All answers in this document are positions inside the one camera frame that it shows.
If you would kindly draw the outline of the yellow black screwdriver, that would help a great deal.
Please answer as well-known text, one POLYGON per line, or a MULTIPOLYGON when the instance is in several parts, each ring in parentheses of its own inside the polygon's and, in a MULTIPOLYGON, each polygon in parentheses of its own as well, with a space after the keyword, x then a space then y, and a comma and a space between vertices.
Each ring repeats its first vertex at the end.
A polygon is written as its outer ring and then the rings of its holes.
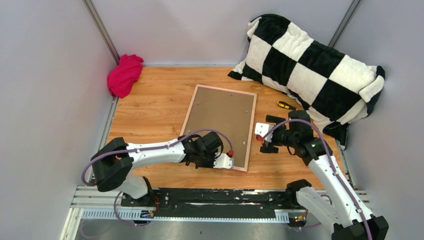
POLYGON ((292 105, 290 105, 290 104, 288 104, 284 101, 278 101, 277 106, 279 106, 280 108, 283 108, 283 109, 290 110, 290 111, 296 111, 297 110, 296 107, 294 107, 294 106, 292 106, 292 105))

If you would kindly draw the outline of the pink picture frame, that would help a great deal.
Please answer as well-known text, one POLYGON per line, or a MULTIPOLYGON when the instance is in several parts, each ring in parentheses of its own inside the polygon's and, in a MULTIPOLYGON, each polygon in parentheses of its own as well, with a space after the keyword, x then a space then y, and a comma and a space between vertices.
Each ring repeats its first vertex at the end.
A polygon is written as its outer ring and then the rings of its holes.
POLYGON ((233 146, 235 171, 248 170, 257 94, 197 84, 180 134, 213 129, 227 136, 233 146))

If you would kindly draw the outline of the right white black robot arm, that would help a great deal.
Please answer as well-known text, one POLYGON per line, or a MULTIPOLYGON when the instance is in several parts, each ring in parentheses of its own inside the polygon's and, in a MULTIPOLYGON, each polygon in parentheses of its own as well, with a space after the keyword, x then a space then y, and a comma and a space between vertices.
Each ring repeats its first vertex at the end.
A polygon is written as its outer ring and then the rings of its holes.
POLYGON ((341 171, 336 157, 319 129, 304 110, 293 110, 288 119, 268 115, 254 127, 262 142, 262 153, 278 153, 279 147, 294 150, 317 176, 329 199, 326 200, 305 179, 287 184, 286 204, 292 209, 304 207, 329 230, 332 240, 383 240, 389 224, 376 216, 359 198, 341 171))

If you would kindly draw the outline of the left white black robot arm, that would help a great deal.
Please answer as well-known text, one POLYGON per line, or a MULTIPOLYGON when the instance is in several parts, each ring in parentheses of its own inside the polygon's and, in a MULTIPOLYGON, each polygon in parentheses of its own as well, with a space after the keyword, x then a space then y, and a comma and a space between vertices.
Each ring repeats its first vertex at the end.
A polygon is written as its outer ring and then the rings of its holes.
POLYGON ((101 148, 84 168, 84 178, 92 168, 94 186, 99 192, 119 190, 132 197, 140 206, 149 206, 153 193, 146 177, 134 175, 131 171, 140 167, 163 164, 194 164, 195 168, 232 169, 234 151, 224 152, 225 135, 213 129, 205 129, 178 138, 157 143, 135 144, 117 137, 101 148))

